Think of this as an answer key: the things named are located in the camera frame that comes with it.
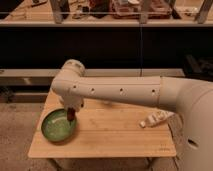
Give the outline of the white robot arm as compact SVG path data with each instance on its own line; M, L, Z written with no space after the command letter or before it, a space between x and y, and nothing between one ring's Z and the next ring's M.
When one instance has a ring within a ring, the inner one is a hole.
M64 63L51 88L65 108L85 98L157 107L183 118L180 171L213 171L213 82L178 77L86 77L84 65Z

